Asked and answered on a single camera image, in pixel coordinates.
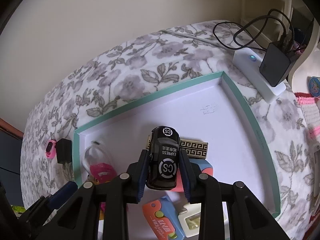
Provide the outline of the pink puppy toy figure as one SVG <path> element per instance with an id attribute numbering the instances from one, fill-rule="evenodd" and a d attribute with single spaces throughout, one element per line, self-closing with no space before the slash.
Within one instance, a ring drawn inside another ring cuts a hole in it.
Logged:
<path id="1" fill-rule="evenodd" d="M 89 174 L 87 180 L 95 185 L 110 182 L 116 178 L 117 172 L 112 165 L 106 163 L 94 164 L 89 167 Z"/>

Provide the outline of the cream hair claw clip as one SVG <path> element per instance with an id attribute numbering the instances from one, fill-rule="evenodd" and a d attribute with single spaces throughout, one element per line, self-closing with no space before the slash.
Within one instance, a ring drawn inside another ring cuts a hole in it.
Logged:
<path id="1" fill-rule="evenodd" d="M 178 220 L 187 238 L 199 234 L 201 218 L 201 204 L 187 203 L 178 214 Z"/>

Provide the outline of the white smart watch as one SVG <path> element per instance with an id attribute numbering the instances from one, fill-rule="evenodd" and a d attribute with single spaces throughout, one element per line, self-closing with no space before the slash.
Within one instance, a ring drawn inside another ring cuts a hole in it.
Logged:
<path id="1" fill-rule="evenodd" d="M 91 141 L 84 151 L 82 165 L 89 174 L 93 174 L 91 167 L 102 163 L 113 166 L 112 156 L 105 145 L 98 141 Z"/>

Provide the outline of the pink smart band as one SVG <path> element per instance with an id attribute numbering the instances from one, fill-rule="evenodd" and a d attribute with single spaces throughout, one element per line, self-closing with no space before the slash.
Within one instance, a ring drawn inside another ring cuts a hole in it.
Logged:
<path id="1" fill-rule="evenodd" d="M 55 140 L 48 141 L 45 154 L 48 159 L 53 159 L 56 156 L 56 141 Z"/>

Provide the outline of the black power adapter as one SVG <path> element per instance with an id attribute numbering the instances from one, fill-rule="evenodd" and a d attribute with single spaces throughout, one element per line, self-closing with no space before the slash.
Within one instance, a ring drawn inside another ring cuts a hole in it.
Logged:
<path id="1" fill-rule="evenodd" d="M 56 158 L 58 164 L 68 164 L 72 162 L 72 141 L 62 138 L 55 144 Z"/>

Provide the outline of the small orange utility knife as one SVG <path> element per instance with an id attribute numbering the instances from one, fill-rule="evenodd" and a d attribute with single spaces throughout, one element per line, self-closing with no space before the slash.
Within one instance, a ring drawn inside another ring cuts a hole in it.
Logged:
<path id="1" fill-rule="evenodd" d="M 178 213 L 168 196 L 144 204 L 142 210 L 157 239 L 185 239 Z"/>

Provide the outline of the black toy car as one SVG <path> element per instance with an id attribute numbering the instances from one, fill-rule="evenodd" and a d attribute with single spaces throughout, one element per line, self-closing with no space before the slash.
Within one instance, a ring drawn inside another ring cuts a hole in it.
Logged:
<path id="1" fill-rule="evenodd" d="M 180 136 L 175 129 L 158 126 L 152 130 L 146 179 L 148 188 L 169 191 L 176 187 L 179 151 Z"/>

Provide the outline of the dark cabinet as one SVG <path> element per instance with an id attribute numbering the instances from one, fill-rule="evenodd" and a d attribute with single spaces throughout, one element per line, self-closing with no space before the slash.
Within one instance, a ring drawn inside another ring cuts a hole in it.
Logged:
<path id="1" fill-rule="evenodd" d="M 23 133 L 1 119 L 1 182 L 9 204 L 23 206 L 20 164 Z"/>

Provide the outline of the teal white box tray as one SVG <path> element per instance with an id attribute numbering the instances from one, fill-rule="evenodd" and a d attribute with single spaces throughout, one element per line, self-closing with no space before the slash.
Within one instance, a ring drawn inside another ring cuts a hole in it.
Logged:
<path id="1" fill-rule="evenodd" d="M 287 239 L 266 140 L 224 72 L 81 126 L 73 170 L 71 239 Z"/>

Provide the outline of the floral white blanket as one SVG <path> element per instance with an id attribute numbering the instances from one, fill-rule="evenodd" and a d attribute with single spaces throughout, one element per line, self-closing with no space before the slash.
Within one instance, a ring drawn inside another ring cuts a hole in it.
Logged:
<path id="1" fill-rule="evenodd" d="M 291 239 L 303 239 L 314 210 L 314 160 L 308 124 L 290 86 L 266 103 L 232 63 L 233 24 L 207 21 L 158 31 L 124 42 L 82 65 L 52 88 L 29 113 L 21 150 L 25 207 L 73 179 L 44 151 L 50 139 L 73 137 L 76 128 L 133 100 L 196 77 L 223 71 L 253 111 L 278 176 L 277 220 Z"/>

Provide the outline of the white power strip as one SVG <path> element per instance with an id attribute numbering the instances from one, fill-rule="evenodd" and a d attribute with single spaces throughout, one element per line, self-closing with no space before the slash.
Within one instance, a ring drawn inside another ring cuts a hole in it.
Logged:
<path id="1" fill-rule="evenodd" d="M 263 99 L 271 104 L 285 91 L 286 86 L 283 81 L 276 87 L 272 87 L 260 73 L 261 63 L 262 58 L 249 48 L 242 48 L 234 52 L 233 64 L 244 74 Z"/>

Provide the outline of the black plugged charger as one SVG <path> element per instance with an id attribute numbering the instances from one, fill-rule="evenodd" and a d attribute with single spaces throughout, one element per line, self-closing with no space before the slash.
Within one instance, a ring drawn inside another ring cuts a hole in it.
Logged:
<path id="1" fill-rule="evenodd" d="M 259 72 L 271 87 L 283 82 L 299 55 L 294 51 L 284 53 L 277 46 L 277 42 L 270 43 L 260 65 Z"/>

